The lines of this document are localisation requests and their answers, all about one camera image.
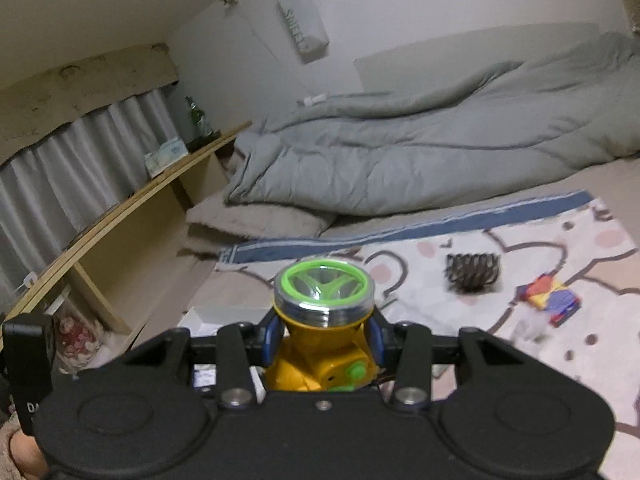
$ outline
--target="blue stripe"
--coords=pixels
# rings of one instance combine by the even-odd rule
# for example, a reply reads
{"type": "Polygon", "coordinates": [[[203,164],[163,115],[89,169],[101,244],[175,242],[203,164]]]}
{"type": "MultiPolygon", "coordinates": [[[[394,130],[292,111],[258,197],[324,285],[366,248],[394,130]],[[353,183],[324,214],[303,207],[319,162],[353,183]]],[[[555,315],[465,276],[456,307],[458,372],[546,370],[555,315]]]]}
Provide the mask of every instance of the blue stripe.
{"type": "Polygon", "coordinates": [[[272,238],[234,245],[223,251],[220,262],[224,264],[248,264],[291,260],[326,254],[356,245],[378,244],[410,238],[425,238],[453,232],[491,229],[501,225],[518,224],[555,216],[575,209],[593,200],[586,191],[566,195],[534,198],[491,209],[469,212],[411,226],[402,226],[369,235],[350,238],[272,238]]]}

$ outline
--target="plastic bag of red snacks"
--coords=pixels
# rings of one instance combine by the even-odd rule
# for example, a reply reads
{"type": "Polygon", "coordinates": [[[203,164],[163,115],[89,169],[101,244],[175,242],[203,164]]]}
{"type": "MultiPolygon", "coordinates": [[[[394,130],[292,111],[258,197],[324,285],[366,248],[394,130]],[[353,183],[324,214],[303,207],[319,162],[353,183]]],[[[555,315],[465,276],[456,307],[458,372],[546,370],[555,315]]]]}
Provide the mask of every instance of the plastic bag of red snacks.
{"type": "Polygon", "coordinates": [[[70,286],[47,309],[54,319],[56,352],[70,372],[85,368],[98,353],[104,329],[91,310],[83,308],[84,299],[70,286]]]}

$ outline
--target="white curtain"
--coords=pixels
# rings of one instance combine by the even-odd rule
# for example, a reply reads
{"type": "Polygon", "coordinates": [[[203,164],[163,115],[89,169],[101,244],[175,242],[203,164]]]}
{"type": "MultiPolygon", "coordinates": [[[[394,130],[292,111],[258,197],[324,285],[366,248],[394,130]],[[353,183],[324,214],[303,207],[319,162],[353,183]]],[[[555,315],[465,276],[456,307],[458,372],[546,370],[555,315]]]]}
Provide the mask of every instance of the white curtain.
{"type": "Polygon", "coordinates": [[[105,211],[148,181],[145,153],[178,131],[161,90],[61,126],[0,169],[0,312],[105,211]]]}

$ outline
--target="wooden headboard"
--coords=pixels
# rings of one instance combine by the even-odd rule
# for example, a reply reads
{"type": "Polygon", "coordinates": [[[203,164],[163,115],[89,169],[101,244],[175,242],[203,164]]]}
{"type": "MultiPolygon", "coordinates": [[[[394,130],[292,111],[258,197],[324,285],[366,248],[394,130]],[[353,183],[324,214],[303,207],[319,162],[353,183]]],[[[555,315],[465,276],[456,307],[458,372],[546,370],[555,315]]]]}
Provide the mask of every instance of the wooden headboard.
{"type": "Polygon", "coordinates": [[[492,63],[529,60],[596,38],[594,23],[540,23],[473,30],[385,50],[355,61],[365,92],[414,93],[492,63]]]}

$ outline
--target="hand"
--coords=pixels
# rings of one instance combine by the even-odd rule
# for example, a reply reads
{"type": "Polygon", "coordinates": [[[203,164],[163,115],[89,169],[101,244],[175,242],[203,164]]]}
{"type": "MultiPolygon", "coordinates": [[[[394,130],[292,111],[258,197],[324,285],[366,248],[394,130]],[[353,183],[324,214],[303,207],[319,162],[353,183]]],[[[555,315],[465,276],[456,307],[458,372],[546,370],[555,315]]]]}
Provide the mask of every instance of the hand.
{"type": "Polygon", "coordinates": [[[16,468],[27,480],[40,480],[47,474],[49,467],[32,436],[26,436],[22,430],[14,433],[9,451],[16,468]]]}

